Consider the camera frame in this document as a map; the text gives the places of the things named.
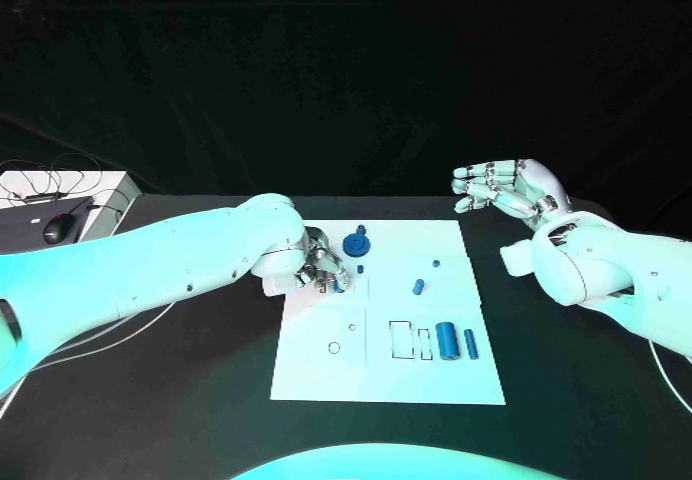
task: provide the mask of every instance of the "small blue object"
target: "small blue object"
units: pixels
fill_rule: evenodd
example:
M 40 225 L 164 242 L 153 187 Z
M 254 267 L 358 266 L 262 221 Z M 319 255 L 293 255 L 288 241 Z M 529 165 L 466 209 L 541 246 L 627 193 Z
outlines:
M 421 279 L 418 279 L 418 280 L 415 281 L 415 285 L 414 285 L 414 294 L 415 294 L 415 295 L 420 295 L 420 294 L 421 294 L 421 292 L 422 292 L 422 287 L 424 287 L 424 286 L 425 286 L 425 282 L 424 282 Z
M 460 354 L 454 324 L 450 322 L 438 323 L 435 325 L 435 331 L 437 344 L 440 346 L 440 358 L 443 360 L 456 360 L 460 357 Z
M 371 251 L 371 241 L 362 233 L 352 233 L 343 239 L 343 253 L 349 257 L 362 257 Z
M 464 330 L 464 337 L 466 346 L 469 348 L 469 357 L 476 360 L 479 358 L 479 351 L 476 350 L 476 340 L 473 339 L 473 332 L 470 328 Z

